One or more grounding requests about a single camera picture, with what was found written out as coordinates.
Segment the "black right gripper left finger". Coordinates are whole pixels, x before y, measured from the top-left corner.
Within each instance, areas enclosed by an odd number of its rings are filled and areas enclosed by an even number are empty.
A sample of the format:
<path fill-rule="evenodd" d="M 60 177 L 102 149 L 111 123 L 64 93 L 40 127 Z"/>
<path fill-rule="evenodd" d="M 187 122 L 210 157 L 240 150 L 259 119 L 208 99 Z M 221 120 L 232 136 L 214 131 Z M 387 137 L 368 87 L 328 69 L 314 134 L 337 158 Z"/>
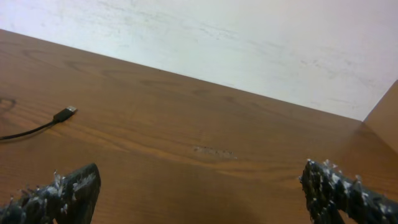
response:
<path fill-rule="evenodd" d="M 100 188 L 94 163 L 66 176 L 54 173 L 53 183 L 22 190 L 19 199 L 1 207 L 1 223 L 91 223 Z"/>

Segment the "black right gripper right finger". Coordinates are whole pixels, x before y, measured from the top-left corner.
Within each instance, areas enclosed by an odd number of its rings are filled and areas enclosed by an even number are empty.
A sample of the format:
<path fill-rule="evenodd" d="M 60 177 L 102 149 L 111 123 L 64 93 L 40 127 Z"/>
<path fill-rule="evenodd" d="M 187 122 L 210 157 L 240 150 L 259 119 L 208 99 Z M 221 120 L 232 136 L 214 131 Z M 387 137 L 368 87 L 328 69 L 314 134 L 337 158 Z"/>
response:
<path fill-rule="evenodd" d="M 344 212 L 356 223 L 397 224 L 397 202 L 351 180 L 336 165 L 308 159 L 299 177 L 312 223 L 344 223 Z"/>

